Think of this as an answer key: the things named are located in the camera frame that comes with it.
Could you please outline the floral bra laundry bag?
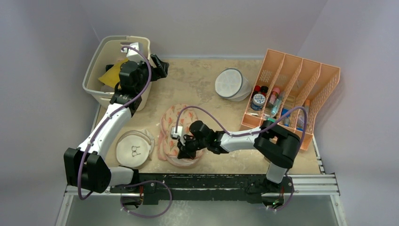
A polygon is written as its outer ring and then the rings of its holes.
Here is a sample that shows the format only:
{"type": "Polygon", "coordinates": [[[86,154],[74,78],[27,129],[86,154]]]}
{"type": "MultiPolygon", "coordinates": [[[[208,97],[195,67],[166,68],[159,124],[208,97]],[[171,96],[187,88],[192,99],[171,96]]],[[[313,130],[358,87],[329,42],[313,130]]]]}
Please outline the floral bra laundry bag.
{"type": "Polygon", "coordinates": [[[180,113],[187,106],[187,104],[173,105],[165,111],[160,119],[158,159],[168,161],[170,164],[180,168],[187,168],[196,164],[204,153],[203,150],[197,151],[193,159],[177,158],[179,149],[177,147],[177,140],[170,137],[172,128],[178,123],[178,126],[183,127],[184,134],[189,135],[190,124],[198,120],[198,116],[193,109],[184,110],[183,113],[180,113]]]}

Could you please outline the yellow bra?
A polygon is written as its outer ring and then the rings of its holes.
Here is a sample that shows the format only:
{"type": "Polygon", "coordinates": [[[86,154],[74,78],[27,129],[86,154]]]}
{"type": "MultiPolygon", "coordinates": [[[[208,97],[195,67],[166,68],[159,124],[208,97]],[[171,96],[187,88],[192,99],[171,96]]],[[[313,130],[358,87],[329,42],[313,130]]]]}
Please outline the yellow bra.
{"type": "Polygon", "coordinates": [[[120,79],[119,79],[120,67],[123,63],[125,63],[127,61],[128,61],[128,59],[124,58],[123,60],[116,62],[101,77],[99,77],[98,80],[102,84],[114,88],[115,85],[120,81],[120,79]]]}

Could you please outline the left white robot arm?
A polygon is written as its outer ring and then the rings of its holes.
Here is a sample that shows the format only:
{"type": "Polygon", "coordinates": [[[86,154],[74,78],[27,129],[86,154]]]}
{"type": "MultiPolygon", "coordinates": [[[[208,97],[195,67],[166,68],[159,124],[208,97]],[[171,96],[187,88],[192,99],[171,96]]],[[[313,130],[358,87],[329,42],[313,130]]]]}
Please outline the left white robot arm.
{"type": "Polygon", "coordinates": [[[137,170],[118,166],[108,167],[105,158],[119,131],[138,111],[144,90],[152,81],[166,78],[169,63],[151,55],[154,65],[145,61],[121,64],[119,82],[114,87],[107,111],[92,133],[77,148],[64,153],[66,181],[69,186],[102,193],[109,186],[122,185],[128,192],[140,188],[137,170]]]}

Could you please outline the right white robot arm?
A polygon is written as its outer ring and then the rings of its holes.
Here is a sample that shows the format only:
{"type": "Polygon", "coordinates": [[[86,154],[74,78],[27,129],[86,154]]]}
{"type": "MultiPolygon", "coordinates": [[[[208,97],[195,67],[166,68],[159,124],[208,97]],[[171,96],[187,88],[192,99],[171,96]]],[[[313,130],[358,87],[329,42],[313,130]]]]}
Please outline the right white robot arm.
{"type": "Polygon", "coordinates": [[[193,159],[202,149],[214,154],[257,150],[270,162],[264,185],[271,192],[282,187],[283,177],[293,167],[302,144],[297,134],[271,120],[254,129],[237,132],[214,131],[202,121],[195,121],[189,126],[188,134],[182,126],[176,126],[171,129],[170,136],[177,140],[178,159],[193,159]]]}

